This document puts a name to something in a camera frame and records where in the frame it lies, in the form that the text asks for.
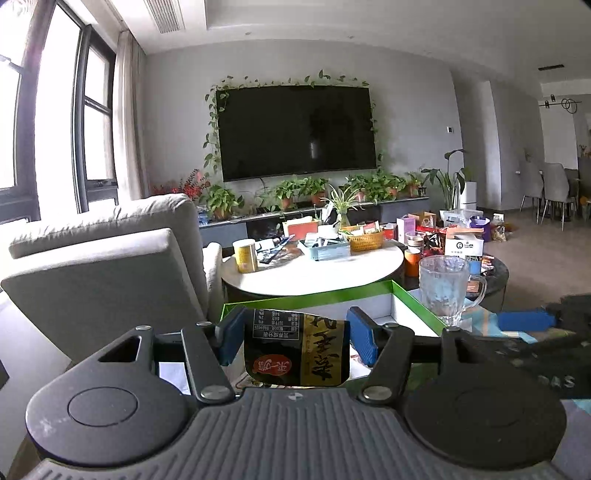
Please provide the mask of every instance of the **glass cup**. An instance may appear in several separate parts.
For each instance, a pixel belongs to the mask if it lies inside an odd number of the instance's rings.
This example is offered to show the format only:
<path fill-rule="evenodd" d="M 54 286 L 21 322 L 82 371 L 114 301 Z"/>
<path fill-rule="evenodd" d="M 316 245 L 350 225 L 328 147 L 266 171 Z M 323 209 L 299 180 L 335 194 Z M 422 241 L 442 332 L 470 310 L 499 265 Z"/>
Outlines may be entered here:
<path fill-rule="evenodd" d="M 409 247 L 418 248 L 421 252 L 425 246 L 425 232 L 406 232 L 404 234 L 406 244 Z"/>
<path fill-rule="evenodd" d="M 480 295 L 465 305 L 468 280 L 482 284 Z M 466 309 L 478 305 L 486 294 L 486 279 L 470 275 L 466 260 L 447 255 L 423 258 L 418 264 L 421 303 L 448 326 L 457 326 Z"/>

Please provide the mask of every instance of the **gray armchair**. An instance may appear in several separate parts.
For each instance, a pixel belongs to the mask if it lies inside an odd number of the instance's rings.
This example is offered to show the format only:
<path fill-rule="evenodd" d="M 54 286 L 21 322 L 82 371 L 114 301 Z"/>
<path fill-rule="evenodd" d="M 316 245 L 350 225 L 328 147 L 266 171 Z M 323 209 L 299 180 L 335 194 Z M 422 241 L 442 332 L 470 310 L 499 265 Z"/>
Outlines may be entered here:
<path fill-rule="evenodd" d="M 2 288 L 78 362 L 136 325 L 157 332 L 210 320 L 223 307 L 221 247 L 202 247 L 197 210 L 183 194 L 32 222 L 9 246 Z"/>

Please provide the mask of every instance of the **ceiling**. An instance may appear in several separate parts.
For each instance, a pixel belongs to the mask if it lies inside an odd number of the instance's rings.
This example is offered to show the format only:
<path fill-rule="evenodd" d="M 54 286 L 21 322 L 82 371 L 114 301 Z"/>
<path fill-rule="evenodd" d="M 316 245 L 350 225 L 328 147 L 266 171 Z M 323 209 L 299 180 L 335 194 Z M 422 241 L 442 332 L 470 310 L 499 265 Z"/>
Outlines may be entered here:
<path fill-rule="evenodd" d="M 185 30 L 165 34 L 144 0 L 110 1 L 148 54 L 236 40 L 336 40 L 434 57 L 536 94 L 540 83 L 591 78 L 591 8 L 582 0 L 154 0 L 180 7 Z M 537 70 L 558 63 L 566 68 Z"/>

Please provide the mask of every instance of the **red logo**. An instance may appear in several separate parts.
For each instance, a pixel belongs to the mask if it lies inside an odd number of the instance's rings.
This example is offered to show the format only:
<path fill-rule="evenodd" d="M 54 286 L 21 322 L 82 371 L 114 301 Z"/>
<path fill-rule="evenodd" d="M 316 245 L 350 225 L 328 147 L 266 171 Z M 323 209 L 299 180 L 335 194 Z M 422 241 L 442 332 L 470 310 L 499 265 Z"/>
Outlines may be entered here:
<path fill-rule="evenodd" d="M 271 355 L 263 355 L 254 361 L 252 372 L 260 372 L 262 374 L 275 375 L 280 377 L 291 370 L 291 360 L 284 355 L 273 353 Z"/>

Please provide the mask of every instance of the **dining chair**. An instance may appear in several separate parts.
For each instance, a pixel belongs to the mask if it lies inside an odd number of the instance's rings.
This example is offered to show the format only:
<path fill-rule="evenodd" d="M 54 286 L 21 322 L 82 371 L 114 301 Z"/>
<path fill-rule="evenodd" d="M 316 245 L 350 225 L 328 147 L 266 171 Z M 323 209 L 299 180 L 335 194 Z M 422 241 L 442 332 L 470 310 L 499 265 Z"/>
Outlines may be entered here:
<path fill-rule="evenodd" d="M 546 203 L 540 225 L 544 223 L 548 204 L 550 202 L 558 202 L 562 203 L 562 230 L 564 231 L 564 210 L 566 204 L 575 204 L 576 202 L 574 197 L 569 197 L 569 180 L 566 177 L 564 167 L 560 163 L 545 163 L 542 171 L 544 172 L 544 197 L 546 198 Z"/>
<path fill-rule="evenodd" d="M 542 195 L 544 190 L 544 180 L 540 173 L 540 167 L 532 162 L 525 162 L 521 167 L 521 184 L 524 192 L 523 200 L 521 200 L 521 207 L 519 211 L 523 209 L 523 204 L 526 197 L 531 197 L 531 206 L 535 207 L 534 199 L 538 200 L 538 207 L 536 208 L 537 214 L 535 217 L 535 224 L 538 224 L 540 218 L 540 203 L 542 201 Z"/>

